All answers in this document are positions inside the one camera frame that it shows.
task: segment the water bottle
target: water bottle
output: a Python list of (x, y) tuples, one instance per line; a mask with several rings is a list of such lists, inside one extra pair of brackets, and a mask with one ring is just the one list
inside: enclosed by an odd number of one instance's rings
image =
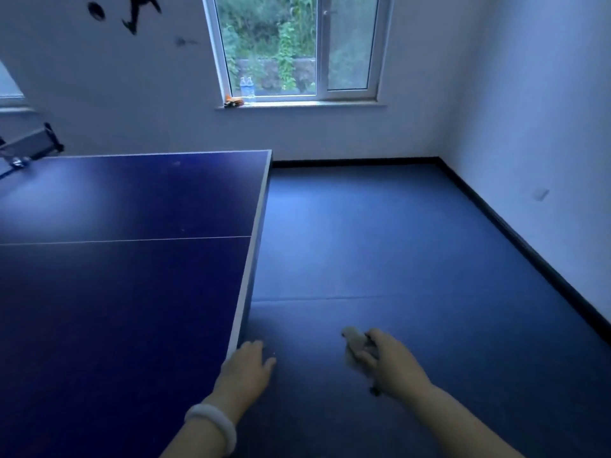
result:
[(255, 84), (253, 83), (251, 77), (248, 77), (246, 80), (246, 86), (248, 88), (248, 101), (255, 101)]
[(242, 99), (246, 101), (246, 97), (249, 94), (248, 86), (246, 84), (246, 77), (240, 78), (240, 94), (242, 95)]

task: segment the blue floor mat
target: blue floor mat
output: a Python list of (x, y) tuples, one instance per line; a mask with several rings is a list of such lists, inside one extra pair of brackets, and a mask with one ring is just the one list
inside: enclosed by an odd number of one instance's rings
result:
[(442, 455), (344, 366), (349, 324), (527, 457), (611, 455), (610, 347), (436, 167), (272, 172), (247, 337), (279, 361), (237, 456)]

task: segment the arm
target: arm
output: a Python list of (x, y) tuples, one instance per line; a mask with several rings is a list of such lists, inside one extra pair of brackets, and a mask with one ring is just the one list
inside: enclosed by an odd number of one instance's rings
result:
[[(236, 425), (267, 387), (275, 364), (275, 358), (263, 364), (263, 342), (244, 343), (223, 363), (213, 392), (202, 403), (217, 407)], [(225, 436), (214, 423), (192, 418), (160, 458), (221, 458), (225, 447)]]
[(432, 385), (414, 355), (392, 336), (372, 329), (379, 360), (366, 352), (357, 358), (373, 371), (378, 387), (413, 409), (453, 458), (523, 458), (447, 392)]

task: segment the white bangle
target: white bangle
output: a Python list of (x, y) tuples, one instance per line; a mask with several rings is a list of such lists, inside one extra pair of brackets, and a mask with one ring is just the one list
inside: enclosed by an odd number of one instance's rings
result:
[(225, 456), (233, 453), (235, 445), (238, 442), (238, 435), (235, 432), (235, 426), (231, 420), (225, 416), (225, 413), (212, 405), (197, 404), (189, 408), (185, 415), (185, 423), (194, 416), (210, 420), (225, 436), (227, 447), (225, 448)]

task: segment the hand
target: hand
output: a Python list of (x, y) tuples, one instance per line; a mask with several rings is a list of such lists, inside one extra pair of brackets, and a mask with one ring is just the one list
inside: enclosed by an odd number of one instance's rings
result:
[(220, 409), (237, 424), (270, 382), (275, 358), (263, 364), (263, 342), (245, 342), (221, 367), (214, 390), (202, 403)]
[(367, 335), (378, 346), (379, 360), (367, 352), (355, 355), (371, 369), (376, 387), (410, 404), (432, 387), (414, 355), (401, 342), (379, 329), (372, 329)]

